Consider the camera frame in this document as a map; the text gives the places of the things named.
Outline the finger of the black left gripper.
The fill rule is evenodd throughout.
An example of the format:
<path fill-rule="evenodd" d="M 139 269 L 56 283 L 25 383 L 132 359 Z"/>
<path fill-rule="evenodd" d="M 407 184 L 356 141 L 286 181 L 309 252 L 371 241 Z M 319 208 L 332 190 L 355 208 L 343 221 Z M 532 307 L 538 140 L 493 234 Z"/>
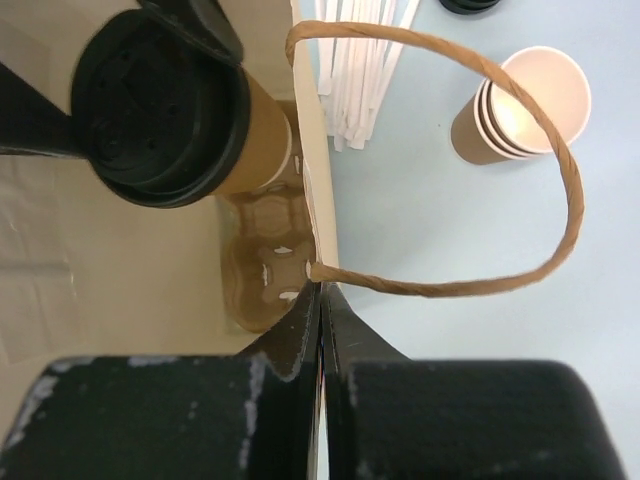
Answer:
<path fill-rule="evenodd" d="M 69 113 L 63 112 L 21 76 L 1 66 L 1 153 L 90 159 L 86 101 L 92 97 L 88 74 L 76 70 Z"/>
<path fill-rule="evenodd" d="M 218 1 L 138 0 L 157 22 L 207 56 L 232 66 L 244 60 L 244 47 Z"/>

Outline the black plastic cup lid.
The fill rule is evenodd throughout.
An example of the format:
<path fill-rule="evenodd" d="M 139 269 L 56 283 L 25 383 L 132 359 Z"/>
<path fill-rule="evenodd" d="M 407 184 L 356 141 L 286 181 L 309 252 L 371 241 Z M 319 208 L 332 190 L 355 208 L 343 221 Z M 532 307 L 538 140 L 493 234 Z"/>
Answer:
<path fill-rule="evenodd" d="M 247 128 L 241 68 L 192 47 L 140 5 L 109 19 L 74 70 L 91 81 L 94 153 L 87 160 L 97 177 L 117 196 L 151 208 L 178 208 L 212 193 Z"/>

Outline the brown paper cup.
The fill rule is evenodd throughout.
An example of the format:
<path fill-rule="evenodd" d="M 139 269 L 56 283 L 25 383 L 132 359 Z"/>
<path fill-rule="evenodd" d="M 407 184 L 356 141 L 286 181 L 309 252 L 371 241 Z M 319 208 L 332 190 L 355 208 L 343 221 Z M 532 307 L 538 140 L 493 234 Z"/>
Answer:
<path fill-rule="evenodd" d="M 258 190 L 273 182 L 284 170 L 292 149 L 290 122 L 278 102 L 243 68 L 248 106 L 240 110 L 246 132 L 240 135 L 240 150 L 227 177 L 213 190 L 230 195 Z"/>

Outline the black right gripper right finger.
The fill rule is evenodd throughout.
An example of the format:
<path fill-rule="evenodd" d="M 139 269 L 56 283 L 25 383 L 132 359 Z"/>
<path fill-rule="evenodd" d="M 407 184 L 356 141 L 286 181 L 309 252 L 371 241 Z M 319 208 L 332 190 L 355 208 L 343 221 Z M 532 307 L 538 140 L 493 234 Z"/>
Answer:
<path fill-rule="evenodd" d="M 621 479 L 580 376 L 544 360 L 412 360 L 322 287 L 333 479 Z"/>

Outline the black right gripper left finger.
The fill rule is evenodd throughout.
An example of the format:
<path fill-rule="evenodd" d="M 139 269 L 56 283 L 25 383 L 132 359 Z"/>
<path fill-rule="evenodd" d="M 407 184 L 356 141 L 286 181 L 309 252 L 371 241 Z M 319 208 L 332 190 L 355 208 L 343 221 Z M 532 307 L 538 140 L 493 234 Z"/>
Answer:
<path fill-rule="evenodd" d="M 320 289 L 234 355 L 69 357 L 28 390 L 5 479 L 313 479 Z"/>

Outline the beige paper takeout bag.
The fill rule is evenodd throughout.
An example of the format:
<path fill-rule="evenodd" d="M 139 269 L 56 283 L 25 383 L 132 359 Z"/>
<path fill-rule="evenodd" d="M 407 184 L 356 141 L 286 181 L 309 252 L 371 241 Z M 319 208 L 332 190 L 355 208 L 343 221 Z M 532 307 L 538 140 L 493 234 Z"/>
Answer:
<path fill-rule="evenodd" d="M 311 53 L 296 64 L 284 55 L 299 10 L 291 1 L 227 1 L 223 5 L 246 48 L 250 72 L 266 90 L 296 100 L 304 158 L 289 172 L 305 185 L 299 212 L 313 220 L 313 254 L 338 264 L 344 225 L 337 214 L 374 229 L 355 244 L 368 262 L 400 259 L 409 228 L 426 207 L 430 180 L 410 181 L 403 169 L 427 164 L 424 152 L 388 151 L 337 177 L 320 138 L 311 95 Z M 345 186 L 353 200 L 335 206 Z M 218 354 L 246 346 L 225 305 L 226 250 L 236 233 L 234 211 L 210 197 L 156 210 L 114 196 L 82 160 L 5 157 L 1 161 L 1 370 L 29 374 L 82 354 Z"/>

